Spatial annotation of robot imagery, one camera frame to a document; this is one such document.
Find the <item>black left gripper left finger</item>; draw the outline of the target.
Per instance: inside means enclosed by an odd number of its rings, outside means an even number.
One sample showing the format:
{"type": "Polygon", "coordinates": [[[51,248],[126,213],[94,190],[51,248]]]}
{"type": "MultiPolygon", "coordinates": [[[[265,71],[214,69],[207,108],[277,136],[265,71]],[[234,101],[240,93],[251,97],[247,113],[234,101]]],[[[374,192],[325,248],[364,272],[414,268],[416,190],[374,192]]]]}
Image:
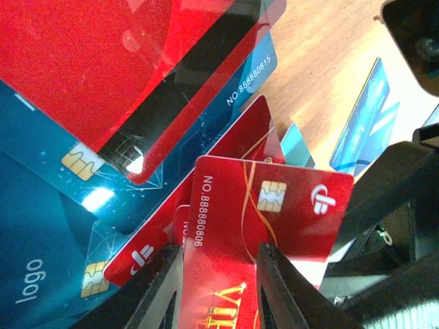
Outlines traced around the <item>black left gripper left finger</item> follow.
{"type": "Polygon", "coordinates": [[[168,243],[103,304],[73,328],[177,328],[183,250],[168,243]]]}

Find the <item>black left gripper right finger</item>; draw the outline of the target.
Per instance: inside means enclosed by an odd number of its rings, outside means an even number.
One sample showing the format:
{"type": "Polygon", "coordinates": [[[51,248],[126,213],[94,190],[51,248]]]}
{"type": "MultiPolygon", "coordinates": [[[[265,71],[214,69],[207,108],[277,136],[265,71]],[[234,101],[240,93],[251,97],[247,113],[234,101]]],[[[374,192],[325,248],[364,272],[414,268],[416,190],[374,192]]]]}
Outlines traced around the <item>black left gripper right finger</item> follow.
{"type": "Polygon", "coordinates": [[[361,328],[293,266],[278,247],[259,245],[257,295],[261,328],[361,328]]]}

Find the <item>red gold VIP card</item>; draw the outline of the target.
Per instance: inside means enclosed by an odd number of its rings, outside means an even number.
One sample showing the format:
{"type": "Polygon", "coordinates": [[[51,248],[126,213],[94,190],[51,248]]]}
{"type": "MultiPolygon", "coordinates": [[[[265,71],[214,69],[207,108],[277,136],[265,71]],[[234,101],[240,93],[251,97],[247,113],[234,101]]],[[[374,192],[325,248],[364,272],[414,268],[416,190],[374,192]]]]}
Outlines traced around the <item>red gold VIP card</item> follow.
{"type": "Polygon", "coordinates": [[[184,247],[180,328],[258,328],[257,253],[271,243],[321,285],[354,179],[346,173],[217,156],[197,159],[176,211],[184,247]]]}

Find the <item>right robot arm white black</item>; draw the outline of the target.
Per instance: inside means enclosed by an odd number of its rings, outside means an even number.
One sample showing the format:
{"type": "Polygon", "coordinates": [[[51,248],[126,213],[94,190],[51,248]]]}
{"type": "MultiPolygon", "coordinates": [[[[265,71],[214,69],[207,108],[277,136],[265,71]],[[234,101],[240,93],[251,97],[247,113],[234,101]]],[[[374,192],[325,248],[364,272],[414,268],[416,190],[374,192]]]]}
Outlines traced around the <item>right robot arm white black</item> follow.
{"type": "Polygon", "coordinates": [[[369,254],[331,265],[327,293],[314,319],[322,328],[438,327],[438,126],[420,93],[409,90],[399,132],[410,141],[389,146],[354,185],[336,245],[379,225],[392,239],[369,254]]]}

